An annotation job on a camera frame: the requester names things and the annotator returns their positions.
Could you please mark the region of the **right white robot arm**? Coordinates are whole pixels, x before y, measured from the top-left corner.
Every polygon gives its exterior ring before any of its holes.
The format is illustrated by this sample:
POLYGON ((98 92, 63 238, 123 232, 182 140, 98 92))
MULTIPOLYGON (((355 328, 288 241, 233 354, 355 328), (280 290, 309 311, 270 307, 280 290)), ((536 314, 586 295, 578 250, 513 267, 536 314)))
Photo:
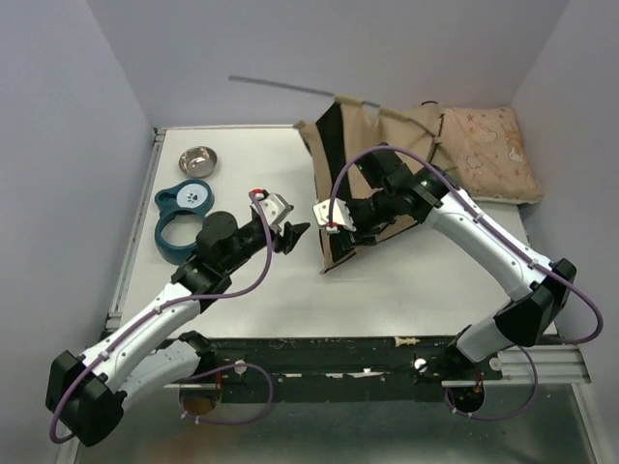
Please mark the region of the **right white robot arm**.
POLYGON ((421 161, 381 144, 347 162, 329 197, 314 206, 314 216, 346 251, 373 246, 397 218, 412 218, 450 239, 495 279, 508 301, 463 329, 443 357, 447 371, 464 379, 495 352, 535 345, 574 292, 576 268, 518 240, 438 166, 423 161, 412 172, 407 157, 421 161))

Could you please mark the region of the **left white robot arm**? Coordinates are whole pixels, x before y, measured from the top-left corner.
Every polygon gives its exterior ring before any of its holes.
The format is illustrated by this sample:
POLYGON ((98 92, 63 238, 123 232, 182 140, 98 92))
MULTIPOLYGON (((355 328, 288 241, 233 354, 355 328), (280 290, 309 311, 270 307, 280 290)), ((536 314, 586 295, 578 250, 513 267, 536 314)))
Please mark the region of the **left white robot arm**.
POLYGON ((134 403, 173 381, 207 380, 215 367, 200 334, 162 343, 220 300, 245 296, 265 279, 232 292, 231 276, 256 253, 289 253, 309 228, 286 221, 286 210, 251 208, 239 225, 229 212, 206 218, 196 248, 155 299, 116 332, 79 355, 61 353, 50 367, 45 406, 52 414, 48 437, 60 445, 77 439, 94 446, 106 438, 134 403))

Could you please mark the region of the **beige fabric pet tent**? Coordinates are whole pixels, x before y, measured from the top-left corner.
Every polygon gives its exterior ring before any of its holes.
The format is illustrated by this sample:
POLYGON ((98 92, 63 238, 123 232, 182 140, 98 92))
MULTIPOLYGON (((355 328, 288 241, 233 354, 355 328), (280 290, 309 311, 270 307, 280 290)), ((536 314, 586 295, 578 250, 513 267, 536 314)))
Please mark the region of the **beige fabric pet tent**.
MULTIPOLYGON (((399 111, 380 108, 371 116, 360 101, 337 97, 333 104, 313 123, 298 122, 294 125, 311 156, 314 184, 318 201, 330 199, 333 185, 345 164, 362 151, 378 145, 390 144, 404 148, 440 168, 452 169, 443 155, 437 155, 438 145, 427 131, 423 109, 418 105, 399 111)), ((366 155, 351 166, 339 185, 337 198, 348 201, 364 200, 379 192, 382 178, 393 171, 395 162, 387 151, 376 156, 366 155)), ((380 223, 379 242, 385 242, 415 227, 411 217, 399 216, 391 223, 380 223)), ((326 274, 361 252, 361 247, 349 250, 333 244, 333 235, 319 232, 326 274)))

